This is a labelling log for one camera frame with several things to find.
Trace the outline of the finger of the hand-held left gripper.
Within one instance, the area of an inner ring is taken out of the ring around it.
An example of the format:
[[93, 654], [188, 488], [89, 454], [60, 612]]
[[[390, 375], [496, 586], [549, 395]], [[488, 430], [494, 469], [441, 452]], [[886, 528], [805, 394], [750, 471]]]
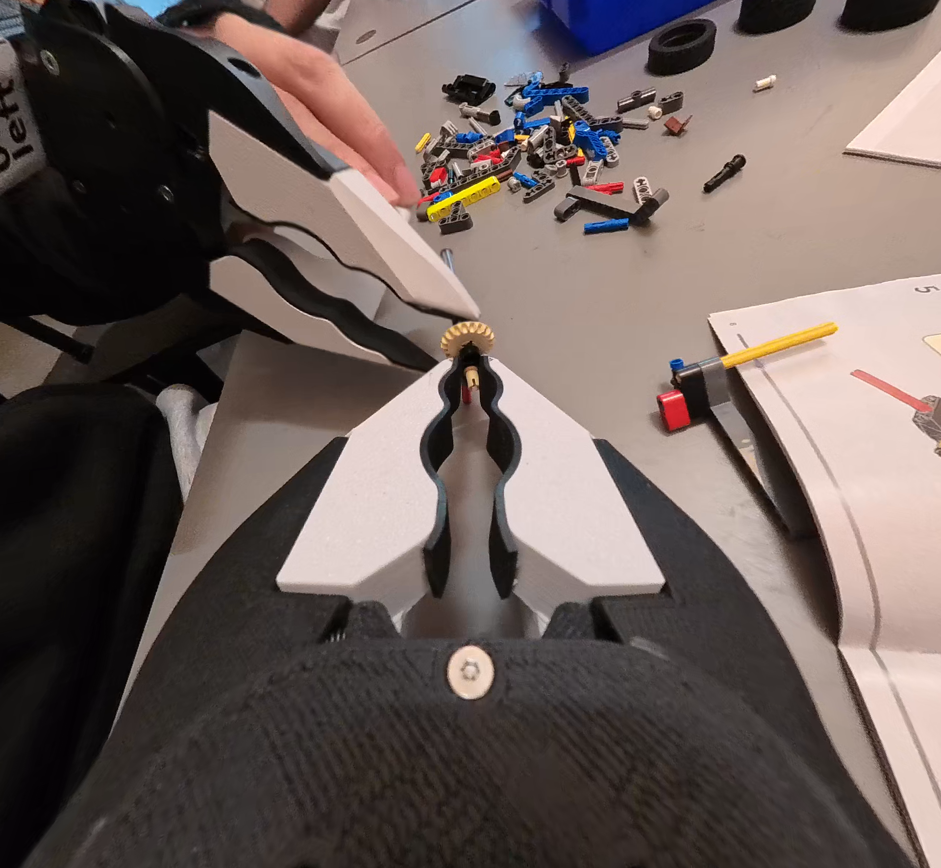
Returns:
[[209, 154], [234, 203], [265, 224], [305, 229], [347, 268], [415, 309], [479, 319], [476, 301], [405, 216], [356, 169], [321, 179], [214, 111]]
[[407, 304], [315, 234], [297, 225], [233, 225], [228, 242], [209, 262], [209, 289], [266, 335], [417, 373], [441, 360], [440, 338], [457, 315]]

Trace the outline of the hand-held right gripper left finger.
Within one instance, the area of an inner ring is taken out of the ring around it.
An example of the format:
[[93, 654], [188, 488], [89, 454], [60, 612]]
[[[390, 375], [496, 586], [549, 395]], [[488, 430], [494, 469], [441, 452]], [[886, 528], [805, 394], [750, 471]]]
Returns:
[[443, 360], [347, 434], [338, 461], [276, 576], [282, 592], [380, 602], [391, 615], [429, 592], [423, 548], [439, 493], [421, 438], [444, 409]]

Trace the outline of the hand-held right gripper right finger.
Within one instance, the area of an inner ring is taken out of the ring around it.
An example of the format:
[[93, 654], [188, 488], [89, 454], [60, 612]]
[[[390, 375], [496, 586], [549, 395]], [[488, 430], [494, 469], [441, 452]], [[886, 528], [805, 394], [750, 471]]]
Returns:
[[562, 603], [660, 592], [665, 576], [592, 434], [488, 361], [488, 454], [500, 469], [489, 563], [538, 618]]

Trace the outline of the gear and axle toy assembly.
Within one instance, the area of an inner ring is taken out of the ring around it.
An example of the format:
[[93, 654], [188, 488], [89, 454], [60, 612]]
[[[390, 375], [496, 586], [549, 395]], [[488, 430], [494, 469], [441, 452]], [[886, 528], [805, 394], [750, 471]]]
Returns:
[[463, 404], [471, 403], [471, 392], [480, 387], [480, 373], [474, 356], [487, 356], [494, 345], [495, 335], [492, 328], [482, 321], [457, 321], [441, 337], [440, 347], [444, 357], [458, 359], [462, 366], [464, 380], [461, 386]]

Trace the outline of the person's left forearm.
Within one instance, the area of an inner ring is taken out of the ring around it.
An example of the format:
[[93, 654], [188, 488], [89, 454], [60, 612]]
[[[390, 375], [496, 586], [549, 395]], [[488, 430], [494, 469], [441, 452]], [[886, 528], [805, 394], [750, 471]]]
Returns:
[[156, 16], [155, 21], [167, 28], [197, 28], [212, 25], [224, 14], [234, 15], [250, 24], [286, 34], [285, 28], [263, 9], [240, 0], [180, 0]]

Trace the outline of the person's left hand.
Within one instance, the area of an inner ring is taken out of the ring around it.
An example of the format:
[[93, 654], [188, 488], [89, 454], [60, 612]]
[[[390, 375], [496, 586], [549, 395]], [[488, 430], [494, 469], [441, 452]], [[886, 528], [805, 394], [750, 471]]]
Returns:
[[330, 55], [230, 13], [215, 20], [211, 35], [258, 69], [313, 142], [390, 203], [417, 205], [419, 186], [389, 130]]

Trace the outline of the light grey garment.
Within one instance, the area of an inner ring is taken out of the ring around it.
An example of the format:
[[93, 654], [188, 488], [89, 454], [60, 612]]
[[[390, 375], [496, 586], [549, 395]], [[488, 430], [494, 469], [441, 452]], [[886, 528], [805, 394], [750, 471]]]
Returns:
[[169, 430], [173, 463], [185, 503], [191, 492], [218, 403], [209, 404], [191, 386], [163, 389], [155, 404]]

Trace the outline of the yellow axle toy subassembly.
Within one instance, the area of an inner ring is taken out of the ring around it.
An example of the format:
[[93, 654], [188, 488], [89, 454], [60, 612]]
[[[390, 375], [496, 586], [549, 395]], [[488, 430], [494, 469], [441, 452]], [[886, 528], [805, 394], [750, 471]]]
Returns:
[[672, 360], [672, 388], [656, 399], [665, 431], [671, 433], [684, 429], [712, 414], [715, 407], [728, 402], [728, 372], [731, 369], [828, 338], [839, 329], [835, 322], [824, 322], [722, 357], [689, 365]]

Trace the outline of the pile of small toy pieces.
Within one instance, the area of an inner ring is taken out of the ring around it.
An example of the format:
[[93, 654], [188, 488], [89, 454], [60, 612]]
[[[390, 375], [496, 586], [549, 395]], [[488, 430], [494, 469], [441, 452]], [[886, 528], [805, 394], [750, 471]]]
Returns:
[[445, 120], [415, 147], [424, 191], [421, 222], [437, 224], [443, 235], [467, 230], [471, 204], [501, 190], [519, 193], [529, 204], [565, 180], [570, 187], [554, 218], [564, 223], [578, 212], [593, 213], [595, 221], [583, 227], [587, 235], [645, 227], [669, 200], [665, 188], [640, 176], [632, 180], [631, 203], [626, 183], [612, 180], [610, 171], [620, 164], [624, 133], [644, 131], [665, 113], [681, 110], [682, 92], [659, 98], [655, 88], [636, 89], [618, 99], [614, 114], [600, 116], [588, 108], [589, 88], [571, 81], [568, 64], [555, 80], [535, 71], [505, 86], [510, 91], [503, 104], [512, 113], [506, 121], [498, 107], [488, 106], [497, 90], [488, 78], [460, 74], [441, 86], [461, 122]]

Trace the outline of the person's black clothing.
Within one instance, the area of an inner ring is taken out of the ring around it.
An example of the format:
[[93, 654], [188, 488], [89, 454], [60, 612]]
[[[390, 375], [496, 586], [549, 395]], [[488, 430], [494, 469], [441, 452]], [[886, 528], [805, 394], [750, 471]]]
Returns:
[[2, 405], [2, 847], [41, 833], [114, 721], [182, 513], [167, 424], [125, 386]]

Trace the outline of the open instruction booklet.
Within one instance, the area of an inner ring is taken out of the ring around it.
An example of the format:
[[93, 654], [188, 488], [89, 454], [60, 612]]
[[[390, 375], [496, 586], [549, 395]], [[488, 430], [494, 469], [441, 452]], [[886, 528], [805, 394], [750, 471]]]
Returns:
[[713, 313], [736, 352], [832, 321], [742, 380], [814, 516], [838, 647], [925, 866], [940, 863], [940, 276]]

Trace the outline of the black toy pin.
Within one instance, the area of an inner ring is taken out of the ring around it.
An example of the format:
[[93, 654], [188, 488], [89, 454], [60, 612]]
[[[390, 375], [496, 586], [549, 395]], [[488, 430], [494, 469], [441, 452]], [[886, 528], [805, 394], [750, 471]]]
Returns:
[[702, 187], [705, 194], [713, 193], [727, 180], [734, 178], [746, 166], [746, 157], [742, 154], [735, 154], [729, 161], [723, 164], [722, 168], [707, 180]]

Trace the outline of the closed instruction booklet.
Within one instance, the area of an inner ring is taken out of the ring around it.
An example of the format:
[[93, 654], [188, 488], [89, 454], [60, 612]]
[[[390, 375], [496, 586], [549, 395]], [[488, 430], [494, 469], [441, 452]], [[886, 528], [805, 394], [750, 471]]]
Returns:
[[843, 152], [940, 169], [939, 53]]

